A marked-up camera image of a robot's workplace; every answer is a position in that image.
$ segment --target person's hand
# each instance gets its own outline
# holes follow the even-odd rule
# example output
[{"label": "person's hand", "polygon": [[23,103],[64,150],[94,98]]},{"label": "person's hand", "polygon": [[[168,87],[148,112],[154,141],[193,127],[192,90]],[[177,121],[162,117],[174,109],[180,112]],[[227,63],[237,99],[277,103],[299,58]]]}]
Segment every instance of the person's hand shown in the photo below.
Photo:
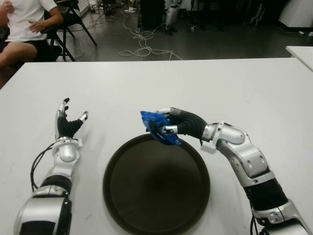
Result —
[{"label": "person's hand", "polygon": [[42,21],[28,21],[31,25],[29,26],[29,30],[33,33],[38,33],[45,29],[44,22]]},{"label": "person's hand", "polygon": [[15,7],[12,5],[12,2],[10,2],[9,0],[5,0],[1,7],[9,14],[13,13],[15,10]]}]

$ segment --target white table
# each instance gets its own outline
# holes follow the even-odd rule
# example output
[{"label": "white table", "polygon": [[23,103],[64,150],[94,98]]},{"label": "white table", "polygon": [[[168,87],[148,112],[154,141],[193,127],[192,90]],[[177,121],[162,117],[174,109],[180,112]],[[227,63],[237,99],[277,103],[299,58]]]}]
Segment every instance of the white table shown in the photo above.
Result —
[{"label": "white table", "polygon": [[313,72],[313,47],[287,46],[286,50]]},{"label": "white table", "polygon": [[[169,106],[245,129],[313,230],[312,87],[312,72],[295,58],[25,64],[0,90],[0,234],[12,234],[31,195],[31,164],[54,141],[54,115],[66,97],[69,118],[89,111],[76,136],[84,147],[71,193],[72,235],[127,234],[103,201],[105,167],[123,143],[145,133],[140,110]],[[211,179],[207,209],[186,234],[248,234],[249,203],[227,159],[182,139],[203,156]],[[37,183],[51,166],[48,153]]]}]

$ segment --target black cable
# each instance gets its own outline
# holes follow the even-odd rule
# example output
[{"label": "black cable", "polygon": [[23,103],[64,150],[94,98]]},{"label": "black cable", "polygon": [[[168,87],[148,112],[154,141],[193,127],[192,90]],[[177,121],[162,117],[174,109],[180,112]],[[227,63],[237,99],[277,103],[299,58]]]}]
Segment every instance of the black cable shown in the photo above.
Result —
[{"label": "black cable", "polygon": [[258,228],[256,227],[256,222],[255,222],[255,217],[254,216],[253,216],[253,222],[254,222],[254,228],[255,228],[256,235],[258,235],[259,232],[258,232]]},{"label": "black cable", "polygon": [[252,216],[251,222],[250,222],[250,235],[253,235],[253,218],[254,216]]},{"label": "black cable", "polygon": [[32,191],[34,191],[34,188],[38,188],[37,185],[34,182],[34,171],[38,165],[38,163],[41,161],[41,159],[43,158],[44,154],[46,153],[46,151],[51,150],[52,146],[55,144],[52,143],[51,145],[49,145],[44,151],[42,151],[34,160],[33,165],[31,167],[31,171],[30,171],[30,182],[31,182],[31,188]]}]

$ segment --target black shorts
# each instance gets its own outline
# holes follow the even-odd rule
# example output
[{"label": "black shorts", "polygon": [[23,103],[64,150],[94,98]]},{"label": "black shorts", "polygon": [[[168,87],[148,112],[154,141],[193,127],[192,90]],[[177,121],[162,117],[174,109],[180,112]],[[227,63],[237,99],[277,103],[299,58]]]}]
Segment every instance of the black shorts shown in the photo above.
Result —
[{"label": "black shorts", "polygon": [[[10,42],[4,42],[3,46],[0,47],[0,52],[9,44]],[[26,41],[23,43],[32,44],[37,50],[37,56],[35,62],[50,62],[51,61],[51,51],[50,46],[46,40],[36,40],[36,41]]]}]

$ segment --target gray floor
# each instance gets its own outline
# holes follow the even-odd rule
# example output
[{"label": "gray floor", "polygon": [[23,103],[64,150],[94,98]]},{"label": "gray floor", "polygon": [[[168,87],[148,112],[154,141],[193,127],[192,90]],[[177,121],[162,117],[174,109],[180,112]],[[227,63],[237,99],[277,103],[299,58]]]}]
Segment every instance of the gray floor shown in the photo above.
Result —
[{"label": "gray floor", "polygon": [[[99,17],[100,20],[95,23],[94,20]],[[88,12],[83,19],[98,47],[92,44],[84,31],[75,31],[75,40],[68,34],[67,47],[77,61],[142,61],[170,58],[169,53],[151,54],[144,58],[118,54],[123,50],[136,51],[140,48],[139,39],[133,39],[130,31],[123,27],[125,20],[125,25],[134,32],[137,25],[136,13],[126,18],[117,12],[114,17],[104,19],[99,14]],[[172,36],[164,34],[161,28],[156,30],[154,38],[147,41],[148,46],[173,51],[183,60],[290,57],[286,46],[313,46],[313,38],[308,37],[307,33],[301,35],[298,32],[285,32],[275,25],[226,25],[225,31],[220,32],[213,24],[208,24],[205,31],[196,27],[195,32],[191,32],[189,21],[179,18],[176,28],[178,32]],[[172,55],[171,60],[176,59],[178,58]]]}]

